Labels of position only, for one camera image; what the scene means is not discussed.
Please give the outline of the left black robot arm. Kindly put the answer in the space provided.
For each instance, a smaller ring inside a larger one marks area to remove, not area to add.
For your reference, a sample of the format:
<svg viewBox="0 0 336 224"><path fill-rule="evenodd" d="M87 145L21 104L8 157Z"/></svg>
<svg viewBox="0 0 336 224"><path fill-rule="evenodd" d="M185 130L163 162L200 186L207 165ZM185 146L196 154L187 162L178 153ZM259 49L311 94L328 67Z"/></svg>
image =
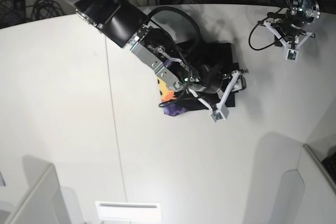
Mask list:
<svg viewBox="0 0 336 224"><path fill-rule="evenodd" d="M267 18L258 21L275 37L274 45L283 47L287 59L295 60L300 47L315 33L306 26L320 18L320 7L316 0L285 0L286 11L269 12Z"/></svg>

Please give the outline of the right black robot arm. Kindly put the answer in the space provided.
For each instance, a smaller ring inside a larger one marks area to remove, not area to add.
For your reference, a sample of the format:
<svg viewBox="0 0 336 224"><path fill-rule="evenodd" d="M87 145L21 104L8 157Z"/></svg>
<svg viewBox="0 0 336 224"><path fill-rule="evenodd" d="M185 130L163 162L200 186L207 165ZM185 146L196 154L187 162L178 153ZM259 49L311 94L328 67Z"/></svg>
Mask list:
<svg viewBox="0 0 336 224"><path fill-rule="evenodd" d="M160 6L145 14L128 0L65 0L76 13L119 47L149 66L165 88L159 107L165 110L216 111L235 106L246 89L246 69L233 62L229 43L206 43L196 21L186 12ZM154 24L160 12L180 15L194 29L192 40L177 43Z"/></svg>

